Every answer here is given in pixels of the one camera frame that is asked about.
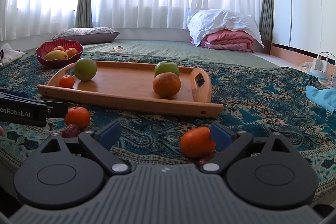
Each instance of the green apple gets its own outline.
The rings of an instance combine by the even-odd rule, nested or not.
[[[159,75],[160,73],[164,72],[172,72],[176,74],[177,76],[180,76],[180,70],[176,63],[174,62],[168,62],[168,61],[161,61],[157,63],[154,69],[154,77]]]
[[[88,81],[96,75],[97,65],[96,62],[90,58],[81,58],[76,62],[75,68],[73,70],[75,76],[79,80]]]

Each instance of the orange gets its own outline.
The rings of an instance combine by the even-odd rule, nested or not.
[[[62,51],[65,52],[65,48],[63,48],[62,46],[57,46],[53,49],[53,51]]]
[[[172,72],[160,73],[154,78],[153,90],[160,97],[170,97],[179,92],[180,78]]]
[[[71,58],[78,53],[78,50],[76,50],[75,48],[69,48],[65,52],[68,54],[68,58]]]
[[[76,124],[81,129],[86,128],[90,124],[90,112],[81,106],[69,108],[68,114],[64,118],[64,123],[67,126]]]
[[[71,89],[75,84],[75,80],[71,75],[64,75],[59,80],[59,86],[61,88],[68,88]]]
[[[199,159],[213,152],[216,144],[211,139],[210,129],[197,127],[186,132],[180,141],[182,153],[188,158]]]

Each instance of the dark red fruit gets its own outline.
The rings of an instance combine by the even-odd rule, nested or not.
[[[202,165],[206,164],[209,160],[211,160],[214,156],[216,156],[216,153],[210,153],[205,157],[200,158],[196,164],[197,167],[200,168]]]
[[[63,138],[75,138],[79,135],[80,132],[81,132],[81,129],[78,125],[70,124],[65,128],[65,130],[63,130],[62,137]]]

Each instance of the scalloped bowl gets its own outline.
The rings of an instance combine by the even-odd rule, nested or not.
[[[72,56],[67,60],[55,59],[55,60],[45,60],[44,57],[47,53],[51,52],[55,47],[62,46],[65,50],[69,48],[75,48],[78,53]],[[39,48],[36,49],[35,55],[37,60],[41,63],[42,66],[46,68],[63,68],[71,63],[75,63],[80,59],[83,53],[83,46],[76,40],[66,40],[66,39],[57,39],[55,41],[44,42]]]

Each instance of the blue cloth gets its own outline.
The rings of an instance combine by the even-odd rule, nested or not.
[[[336,108],[336,89],[318,90],[317,88],[308,85],[306,86],[306,91],[304,93],[313,103],[324,107],[331,113],[334,112]]]

